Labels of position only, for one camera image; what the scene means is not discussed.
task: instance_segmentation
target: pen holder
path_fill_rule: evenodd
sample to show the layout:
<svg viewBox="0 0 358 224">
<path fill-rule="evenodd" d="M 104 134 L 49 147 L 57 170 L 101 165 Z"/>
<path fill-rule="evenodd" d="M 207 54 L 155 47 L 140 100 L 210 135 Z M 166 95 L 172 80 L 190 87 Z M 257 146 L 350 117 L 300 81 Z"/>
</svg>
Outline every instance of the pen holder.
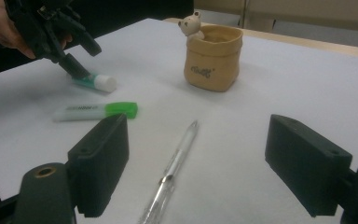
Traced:
<svg viewBox="0 0 358 224">
<path fill-rule="evenodd" d="M 204 39 L 187 41 L 185 78 L 208 91 L 227 91 L 240 72 L 242 31 L 219 25 L 200 29 Z"/>
</svg>

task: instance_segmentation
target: green marker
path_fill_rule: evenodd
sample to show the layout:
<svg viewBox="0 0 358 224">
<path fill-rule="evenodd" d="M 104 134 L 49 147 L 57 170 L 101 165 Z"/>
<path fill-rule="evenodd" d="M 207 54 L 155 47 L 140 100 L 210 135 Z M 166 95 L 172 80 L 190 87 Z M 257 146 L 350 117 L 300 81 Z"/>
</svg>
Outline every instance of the green marker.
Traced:
<svg viewBox="0 0 358 224">
<path fill-rule="evenodd" d="M 135 119 L 138 105 L 133 102 L 117 102 L 107 105 L 68 105 L 59 108 L 53 115 L 54 120 L 104 119 L 115 114 L 125 114 Z"/>
</svg>

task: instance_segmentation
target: glue stick cap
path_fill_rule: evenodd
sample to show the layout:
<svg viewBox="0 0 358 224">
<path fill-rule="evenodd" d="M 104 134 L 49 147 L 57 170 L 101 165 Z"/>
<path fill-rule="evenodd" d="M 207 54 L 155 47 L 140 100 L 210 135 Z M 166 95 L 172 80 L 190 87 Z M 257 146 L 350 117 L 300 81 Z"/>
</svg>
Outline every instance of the glue stick cap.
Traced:
<svg viewBox="0 0 358 224">
<path fill-rule="evenodd" d="M 113 77 L 97 75 L 94 79 L 94 87 L 100 91 L 112 92 L 116 89 L 116 80 Z"/>
</svg>

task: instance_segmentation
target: ballpoint pen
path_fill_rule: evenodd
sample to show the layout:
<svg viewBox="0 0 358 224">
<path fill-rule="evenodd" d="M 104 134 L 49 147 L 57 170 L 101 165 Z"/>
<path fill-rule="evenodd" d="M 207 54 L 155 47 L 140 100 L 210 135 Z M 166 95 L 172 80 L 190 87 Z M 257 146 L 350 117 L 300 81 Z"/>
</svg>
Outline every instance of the ballpoint pen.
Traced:
<svg viewBox="0 0 358 224">
<path fill-rule="evenodd" d="M 186 130 L 178 148 L 164 171 L 164 176 L 159 181 L 156 195 L 146 207 L 139 224 L 158 224 L 164 213 L 164 209 L 173 192 L 173 180 L 183 163 L 187 152 L 190 150 L 191 144 L 196 137 L 199 124 L 194 121 Z"/>
</svg>

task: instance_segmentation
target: white table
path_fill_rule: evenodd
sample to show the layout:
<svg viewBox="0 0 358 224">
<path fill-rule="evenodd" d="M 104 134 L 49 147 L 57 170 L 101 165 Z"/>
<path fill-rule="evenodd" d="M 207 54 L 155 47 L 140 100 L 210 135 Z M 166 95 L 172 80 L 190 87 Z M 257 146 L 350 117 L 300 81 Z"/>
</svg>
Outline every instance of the white table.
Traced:
<svg viewBox="0 0 358 224">
<path fill-rule="evenodd" d="M 312 218 L 265 162 L 269 116 L 298 119 L 354 157 L 358 167 L 358 57 L 244 37 L 241 73 L 224 93 L 186 83 L 186 39 L 174 23 L 145 20 L 97 39 L 103 53 L 69 51 L 89 70 L 117 79 L 104 94 L 66 81 L 41 60 L 0 74 L 0 196 L 18 193 L 37 165 L 66 153 L 98 121 L 53 122 L 62 105 L 133 101 L 130 160 L 99 218 L 133 224 L 153 196 L 186 127 L 199 135 L 179 173 L 163 223 L 339 223 Z"/>
</svg>

